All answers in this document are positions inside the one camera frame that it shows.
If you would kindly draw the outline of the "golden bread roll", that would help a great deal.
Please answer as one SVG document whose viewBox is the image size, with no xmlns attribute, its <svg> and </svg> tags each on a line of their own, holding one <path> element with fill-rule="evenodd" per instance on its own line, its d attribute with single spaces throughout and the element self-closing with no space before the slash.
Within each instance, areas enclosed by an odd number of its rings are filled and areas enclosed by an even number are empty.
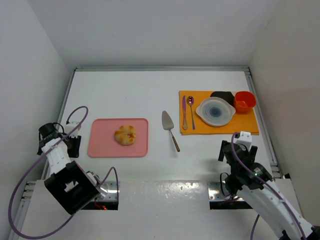
<svg viewBox="0 0 320 240">
<path fill-rule="evenodd" d="M 114 139 L 123 146 L 130 146 L 137 138 L 136 129 L 132 125 L 122 125 L 114 133 Z"/>
</svg>

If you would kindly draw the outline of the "steel cake server wooden handle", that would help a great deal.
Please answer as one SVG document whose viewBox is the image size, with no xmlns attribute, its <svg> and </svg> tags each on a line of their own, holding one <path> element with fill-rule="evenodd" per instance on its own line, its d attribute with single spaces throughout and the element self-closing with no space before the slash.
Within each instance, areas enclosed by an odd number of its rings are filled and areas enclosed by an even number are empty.
<svg viewBox="0 0 320 240">
<path fill-rule="evenodd" d="M 176 151 L 180 152 L 180 147 L 176 141 L 176 138 L 174 137 L 172 133 L 172 129 L 174 128 L 174 123 L 170 117 L 170 115 L 164 110 L 161 114 L 161 120 L 162 120 L 162 127 L 164 130 L 169 131 L 171 138 L 173 140 L 174 146 L 176 148 Z"/>
</svg>

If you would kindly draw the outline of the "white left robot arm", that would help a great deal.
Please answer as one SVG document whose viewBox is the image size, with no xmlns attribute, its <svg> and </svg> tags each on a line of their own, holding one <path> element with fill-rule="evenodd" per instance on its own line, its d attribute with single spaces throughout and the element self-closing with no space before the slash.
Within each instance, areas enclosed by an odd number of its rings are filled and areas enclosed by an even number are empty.
<svg viewBox="0 0 320 240">
<path fill-rule="evenodd" d="M 49 163 L 49 177 L 44 181 L 46 189 L 70 215 L 83 209 L 102 193 L 100 179 L 91 171 L 85 172 L 68 154 L 68 145 L 59 140 L 63 135 L 53 123 L 39 128 L 39 148 Z"/>
</svg>

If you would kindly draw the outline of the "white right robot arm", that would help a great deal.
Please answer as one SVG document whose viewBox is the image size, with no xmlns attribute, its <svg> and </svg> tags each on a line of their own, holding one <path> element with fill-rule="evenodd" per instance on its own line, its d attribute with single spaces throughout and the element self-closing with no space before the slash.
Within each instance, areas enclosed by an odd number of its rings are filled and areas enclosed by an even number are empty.
<svg viewBox="0 0 320 240">
<path fill-rule="evenodd" d="M 224 180 L 231 196 L 242 198 L 280 240 L 318 240 L 319 226 L 305 220 L 284 197 L 271 174 L 255 156 L 258 148 L 222 141 L 218 160 L 226 159 L 230 175 Z"/>
</svg>

